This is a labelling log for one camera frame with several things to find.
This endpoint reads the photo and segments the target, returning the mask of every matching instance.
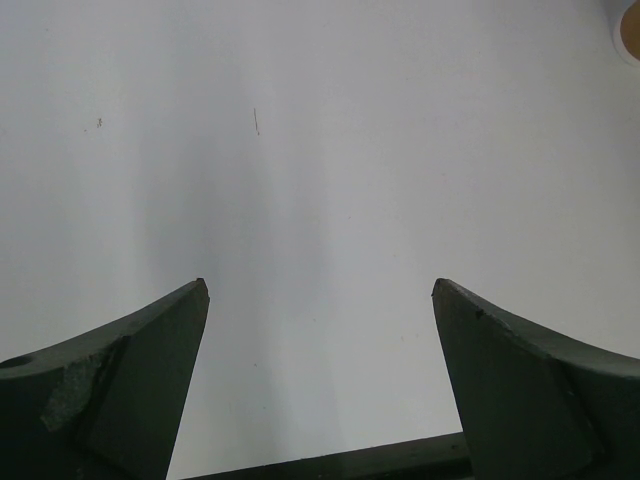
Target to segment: scratch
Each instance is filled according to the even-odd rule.
[[[253,109],[253,121],[256,122],[256,133],[260,136],[260,129],[258,128],[258,114],[256,113],[256,109]]]

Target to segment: black plastic part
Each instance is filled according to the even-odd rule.
[[[506,312],[449,280],[433,302],[478,480],[640,478],[640,361]]]
[[[192,480],[471,480],[462,433],[206,475]]]
[[[0,364],[0,478],[164,479],[208,305],[199,279]]]

